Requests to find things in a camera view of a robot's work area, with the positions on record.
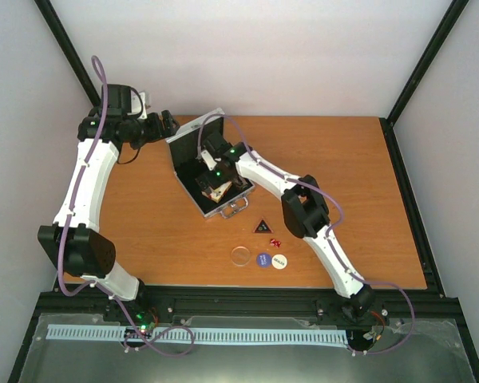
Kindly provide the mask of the playing card deck box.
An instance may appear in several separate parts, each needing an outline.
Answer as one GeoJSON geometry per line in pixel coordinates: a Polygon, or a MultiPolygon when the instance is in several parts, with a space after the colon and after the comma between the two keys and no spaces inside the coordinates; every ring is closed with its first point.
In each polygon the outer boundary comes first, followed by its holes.
{"type": "Polygon", "coordinates": [[[214,201],[215,203],[218,203],[222,200],[222,198],[225,196],[231,186],[232,183],[228,181],[217,188],[206,188],[204,191],[201,192],[201,194],[208,199],[214,201]]]}

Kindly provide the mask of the aluminium poker case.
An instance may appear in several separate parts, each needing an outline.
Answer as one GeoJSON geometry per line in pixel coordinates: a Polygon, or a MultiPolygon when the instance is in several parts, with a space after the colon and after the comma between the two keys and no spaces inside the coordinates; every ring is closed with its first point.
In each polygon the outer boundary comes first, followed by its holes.
{"type": "Polygon", "coordinates": [[[224,138],[223,115],[223,109],[214,109],[183,124],[174,136],[166,140],[176,178],[205,219],[217,214],[228,219],[246,209],[247,195],[255,188],[251,181],[238,175],[239,190],[230,188],[222,200],[215,203],[201,194],[195,181],[200,170],[198,160],[204,160],[212,169],[221,160],[231,161],[224,155],[226,151],[236,153],[236,148],[224,138]]]}

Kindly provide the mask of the clear round acrylic disc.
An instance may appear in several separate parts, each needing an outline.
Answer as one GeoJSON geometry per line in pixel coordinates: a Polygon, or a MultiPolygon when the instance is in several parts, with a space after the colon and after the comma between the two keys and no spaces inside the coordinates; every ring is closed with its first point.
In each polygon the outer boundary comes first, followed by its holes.
{"type": "Polygon", "coordinates": [[[235,266],[244,267],[251,260],[251,252],[244,246],[234,247],[231,251],[230,259],[235,266]]]}

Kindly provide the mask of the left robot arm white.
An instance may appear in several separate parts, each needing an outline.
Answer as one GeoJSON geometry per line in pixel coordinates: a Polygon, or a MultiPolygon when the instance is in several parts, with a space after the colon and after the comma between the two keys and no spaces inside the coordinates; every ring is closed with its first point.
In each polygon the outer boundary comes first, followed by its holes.
{"type": "Polygon", "coordinates": [[[53,222],[39,227],[38,242],[57,269],[60,287],[66,274],[102,287],[110,298],[123,301],[123,313],[138,322],[148,316],[150,301],[141,295],[141,280],[117,261],[113,242],[101,235],[101,205],[123,145],[138,152],[173,136],[179,125],[167,110],[149,113],[146,92],[127,85],[101,90],[102,104],[78,127],[77,160],[64,202],[53,222]]]}

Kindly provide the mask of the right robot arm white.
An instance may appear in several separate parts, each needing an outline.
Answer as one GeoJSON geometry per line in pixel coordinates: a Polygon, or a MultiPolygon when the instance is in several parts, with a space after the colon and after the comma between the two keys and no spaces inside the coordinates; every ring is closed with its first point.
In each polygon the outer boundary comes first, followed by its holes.
{"type": "Polygon", "coordinates": [[[218,180],[250,180],[276,197],[283,221],[294,237],[304,240],[329,274],[342,299],[342,315],[357,323],[374,303],[374,290],[365,282],[334,233],[327,198],[313,176],[299,177],[276,167],[242,142],[235,146],[220,133],[197,136],[197,155],[218,180]]]}

